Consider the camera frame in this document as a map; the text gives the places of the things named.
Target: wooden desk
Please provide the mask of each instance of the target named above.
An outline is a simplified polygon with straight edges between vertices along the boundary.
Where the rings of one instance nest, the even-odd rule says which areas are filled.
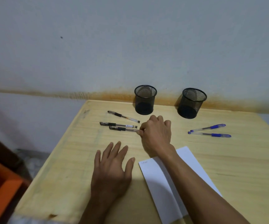
[[[96,151],[113,141],[129,146],[123,162],[136,157],[132,184],[110,210],[107,223],[160,223],[158,213],[137,162],[148,159],[140,137],[100,126],[99,121],[134,124],[108,114],[116,111],[141,121],[133,104],[88,100],[20,200],[16,213],[40,219],[77,223],[90,195]],[[172,122],[171,143],[188,146],[223,197],[251,223],[269,223],[269,125],[257,114],[201,109],[195,119],[180,117],[175,107],[154,106],[156,116]],[[195,128],[225,123],[213,130],[232,138],[188,135]]]

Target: black mesh pen holder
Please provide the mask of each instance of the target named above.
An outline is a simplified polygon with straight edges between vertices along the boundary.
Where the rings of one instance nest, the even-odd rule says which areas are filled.
[[[157,90],[153,86],[141,85],[134,89],[134,94],[136,112],[141,115],[151,114]]]
[[[206,99],[207,95],[203,91],[195,88],[186,88],[182,91],[182,98],[177,112],[186,119],[193,119]]]

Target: paper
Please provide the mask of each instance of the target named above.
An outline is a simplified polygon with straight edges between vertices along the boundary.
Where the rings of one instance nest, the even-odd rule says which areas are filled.
[[[176,151],[181,159],[184,160],[194,172],[221,195],[188,147],[179,148]],[[171,222],[188,215],[176,187],[162,161],[158,157],[154,157],[139,162],[139,165],[151,192],[162,224],[170,224]]]

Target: pen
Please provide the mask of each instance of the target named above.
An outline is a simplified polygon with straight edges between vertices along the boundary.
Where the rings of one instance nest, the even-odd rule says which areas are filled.
[[[189,131],[188,134],[196,134],[196,135],[205,135],[205,136],[211,136],[211,137],[231,137],[229,134],[224,133],[199,133],[199,132],[191,132]]]
[[[136,129],[130,129],[130,128],[125,128],[125,127],[113,127],[113,126],[109,126],[109,128],[111,130],[115,130],[115,131],[131,131],[131,132],[137,132],[138,131]]]
[[[116,124],[112,122],[99,122],[102,126],[118,126],[118,127],[129,127],[129,128],[137,128],[137,126],[134,125],[123,125],[123,124]]]
[[[128,119],[128,120],[131,120],[131,121],[134,121],[134,122],[137,122],[137,123],[140,123],[140,121],[139,121],[139,120],[136,120],[136,119],[133,119],[133,118],[130,118],[130,117],[127,117],[127,116],[121,115],[121,114],[119,114],[119,113],[117,113],[117,112],[108,111],[108,113],[113,114],[113,115],[115,115],[115,116],[119,116],[119,117],[122,117],[122,118]]]
[[[225,126],[226,126],[226,124],[218,124],[218,125],[214,125],[214,126],[211,126],[211,127],[204,127],[204,128],[194,129],[194,130],[191,130],[191,132],[216,129],[216,128],[221,128],[221,127],[225,127]]]

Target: left hand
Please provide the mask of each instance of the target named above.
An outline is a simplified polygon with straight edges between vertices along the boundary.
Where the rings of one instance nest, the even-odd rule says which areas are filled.
[[[91,181],[91,199],[98,204],[109,208],[113,202],[122,196],[131,182],[131,173],[135,158],[130,158],[126,164],[125,171],[122,162],[127,153],[128,146],[124,146],[119,152],[121,142],[113,148],[111,142],[102,154],[97,151],[94,161],[94,171]]]

